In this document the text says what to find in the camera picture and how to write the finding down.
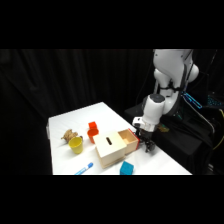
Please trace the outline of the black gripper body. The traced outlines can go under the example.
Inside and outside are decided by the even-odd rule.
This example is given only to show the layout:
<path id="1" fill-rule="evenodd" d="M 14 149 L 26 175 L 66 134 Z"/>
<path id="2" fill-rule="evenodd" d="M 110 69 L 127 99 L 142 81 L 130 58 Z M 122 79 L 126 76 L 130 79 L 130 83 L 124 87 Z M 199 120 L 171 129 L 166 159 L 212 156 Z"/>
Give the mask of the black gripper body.
<path id="1" fill-rule="evenodd" d="M 148 132 L 144 129 L 139 130 L 139 139 L 141 142 L 144 142 L 144 143 L 150 142 L 152 139 L 152 136 L 153 136 L 152 132 Z"/>

